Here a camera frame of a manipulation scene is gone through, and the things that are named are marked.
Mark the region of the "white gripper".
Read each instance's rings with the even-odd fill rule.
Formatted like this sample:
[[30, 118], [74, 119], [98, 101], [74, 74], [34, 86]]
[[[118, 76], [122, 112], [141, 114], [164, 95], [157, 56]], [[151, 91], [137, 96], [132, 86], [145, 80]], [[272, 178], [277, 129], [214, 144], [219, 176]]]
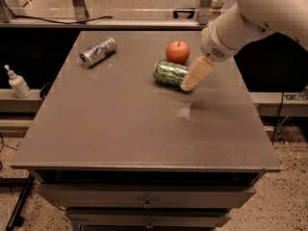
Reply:
[[238, 29], [234, 20], [218, 18], [202, 30], [200, 48], [206, 57], [192, 61], [180, 85], [182, 90], [194, 89], [214, 69], [214, 62], [224, 62], [239, 52], [239, 41], [236, 39]]

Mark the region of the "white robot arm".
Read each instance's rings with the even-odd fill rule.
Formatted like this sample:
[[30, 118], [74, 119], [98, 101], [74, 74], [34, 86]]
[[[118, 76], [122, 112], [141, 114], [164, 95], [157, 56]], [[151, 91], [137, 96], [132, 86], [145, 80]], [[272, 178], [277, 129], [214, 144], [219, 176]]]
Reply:
[[192, 61], [180, 88], [194, 89], [214, 68], [244, 46], [274, 33], [308, 48], [308, 0], [237, 0], [201, 32], [203, 55]]

